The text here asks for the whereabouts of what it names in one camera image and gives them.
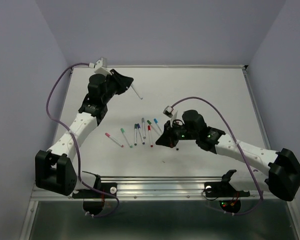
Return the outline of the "light blue cap marker pen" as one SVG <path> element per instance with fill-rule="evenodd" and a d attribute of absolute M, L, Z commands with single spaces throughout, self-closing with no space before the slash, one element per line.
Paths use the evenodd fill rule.
<path fill-rule="evenodd" d="M 159 130 L 161 133 L 163 133 L 163 131 L 162 131 L 160 125 L 159 125 L 158 120 L 157 120 L 156 118 L 154 118 L 153 120 L 154 120 L 154 123 L 155 123 L 155 125 L 157 126 L 158 130 Z"/>

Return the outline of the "black cap marker pen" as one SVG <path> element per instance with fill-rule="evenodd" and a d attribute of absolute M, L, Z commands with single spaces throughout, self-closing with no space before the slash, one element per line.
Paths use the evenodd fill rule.
<path fill-rule="evenodd" d="M 133 83 L 130 85 L 130 87 L 133 89 L 133 91 L 134 91 L 135 94 L 138 96 L 138 98 L 139 98 L 140 100 L 143 100 L 143 97 L 140 95 L 139 91 L 136 89 L 136 87 L 134 86 Z"/>

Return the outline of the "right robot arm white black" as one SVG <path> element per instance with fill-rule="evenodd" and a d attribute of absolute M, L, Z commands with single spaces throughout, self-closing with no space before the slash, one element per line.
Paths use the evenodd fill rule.
<path fill-rule="evenodd" d="M 179 141 L 195 141 L 196 145 L 216 155 L 244 163 L 248 175 L 228 170 L 220 181 L 205 184 L 208 198 L 230 198 L 235 194 L 248 197 L 250 191 L 270 192 L 277 198 L 291 202 L 300 188 L 300 163 L 286 148 L 280 151 L 264 149 L 239 140 L 223 130 L 207 126 L 196 110 L 187 110 L 182 119 L 168 106 L 163 114 L 169 117 L 163 133 L 155 142 L 158 146 L 174 148 Z"/>

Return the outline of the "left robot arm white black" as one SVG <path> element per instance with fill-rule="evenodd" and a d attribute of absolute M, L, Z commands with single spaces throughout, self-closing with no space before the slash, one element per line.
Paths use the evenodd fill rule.
<path fill-rule="evenodd" d="M 56 119 L 66 131 L 48 150 L 39 150 L 35 156 L 35 185 L 64 196 L 83 190 L 90 197 L 101 193 L 101 184 L 93 179 L 86 183 L 80 169 L 75 170 L 74 158 L 81 160 L 80 147 L 104 119 L 107 104 L 115 95 L 125 93 L 134 79 L 115 69 L 99 68 L 89 77 L 87 94 L 70 126 Z"/>

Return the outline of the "red cap marker pen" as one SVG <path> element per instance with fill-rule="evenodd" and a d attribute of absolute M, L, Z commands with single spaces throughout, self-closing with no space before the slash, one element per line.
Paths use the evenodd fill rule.
<path fill-rule="evenodd" d="M 154 144 L 153 144 L 153 138 L 152 138 L 152 129 L 151 129 L 150 125 L 147 126 L 147 130 L 148 130 L 149 144 L 150 144 L 150 147 L 153 148 Z"/>

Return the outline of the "grey cap marker pen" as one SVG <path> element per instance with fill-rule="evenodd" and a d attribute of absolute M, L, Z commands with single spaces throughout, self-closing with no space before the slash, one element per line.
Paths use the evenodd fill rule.
<path fill-rule="evenodd" d="M 143 139 L 146 139 L 146 124 L 145 124 L 145 118 L 142 117 L 141 118 L 141 124 L 142 124 L 142 135 L 143 135 Z"/>

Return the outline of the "dark green cap marker pen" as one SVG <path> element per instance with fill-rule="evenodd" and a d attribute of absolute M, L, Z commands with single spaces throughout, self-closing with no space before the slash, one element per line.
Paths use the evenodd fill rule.
<path fill-rule="evenodd" d="M 133 133 L 133 144 L 134 144 L 134 146 L 137 146 L 137 144 L 138 144 L 138 139 L 137 139 L 137 137 L 138 137 L 138 127 L 137 127 L 137 124 L 135 123 L 134 124 L 134 133 Z"/>

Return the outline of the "light green cap marker pen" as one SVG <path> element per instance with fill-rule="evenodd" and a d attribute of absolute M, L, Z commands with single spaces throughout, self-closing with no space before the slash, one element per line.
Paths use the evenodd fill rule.
<path fill-rule="evenodd" d="M 124 137 L 124 139 L 125 139 L 125 141 L 126 141 L 128 147 L 129 147 L 129 148 L 133 148 L 133 145 L 132 145 L 131 142 L 129 141 L 128 136 L 127 136 L 125 130 L 124 130 L 123 128 L 121 128 L 120 131 L 121 131 L 121 133 L 122 133 L 122 135 L 123 135 L 123 137 Z"/>

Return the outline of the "pink cap marker pen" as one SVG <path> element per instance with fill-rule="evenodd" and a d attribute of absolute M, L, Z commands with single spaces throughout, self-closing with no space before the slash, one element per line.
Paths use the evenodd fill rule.
<path fill-rule="evenodd" d="M 120 141 L 118 141 L 116 138 L 114 138 L 112 135 L 110 135 L 109 133 L 105 133 L 105 135 L 111 140 L 111 141 L 113 141 L 116 145 L 118 145 L 119 147 L 121 147 L 121 148 L 123 148 L 124 147 L 124 145 L 120 142 Z"/>

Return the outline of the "aluminium rail frame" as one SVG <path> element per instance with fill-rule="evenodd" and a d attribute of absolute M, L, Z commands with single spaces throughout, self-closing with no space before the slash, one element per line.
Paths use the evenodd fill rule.
<path fill-rule="evenodd" d="M 181 201 L 205 199 L 202 192 L 221 183 L 221 177 L 110 177 L 100 178 L 100 190 L 115 194 L 120 201 Z M 69 195 L 62 195 L 37 186 L 32 201 L 63 201 L 98 198 L 97 193 L 77 181 Z"/>

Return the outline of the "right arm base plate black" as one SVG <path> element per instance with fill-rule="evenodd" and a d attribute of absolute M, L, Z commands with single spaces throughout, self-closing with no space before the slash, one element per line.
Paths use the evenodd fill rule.
<path fill-rule="evenodd" d="M 231 214 L 238 214 L 241 209 L 241 198 L 251 196 L 249 191 L 235 190 L 227 182 L 207 182 L 201 195 L 208 201 L 219 200 L 219 205 L 223 211 Z"/>

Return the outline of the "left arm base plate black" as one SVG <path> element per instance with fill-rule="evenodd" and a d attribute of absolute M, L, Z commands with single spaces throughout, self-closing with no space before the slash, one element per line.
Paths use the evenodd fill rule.
<path fill-rule="evenodd" d="M 102 182 L 98 192 L 91 189 L 80 189 L 72 193 L 72 198 L 82 200 L 82 209 L 91 218 L 107 217 L 120 206 L 117 198 L 118 184 L 116 182 Z"/>

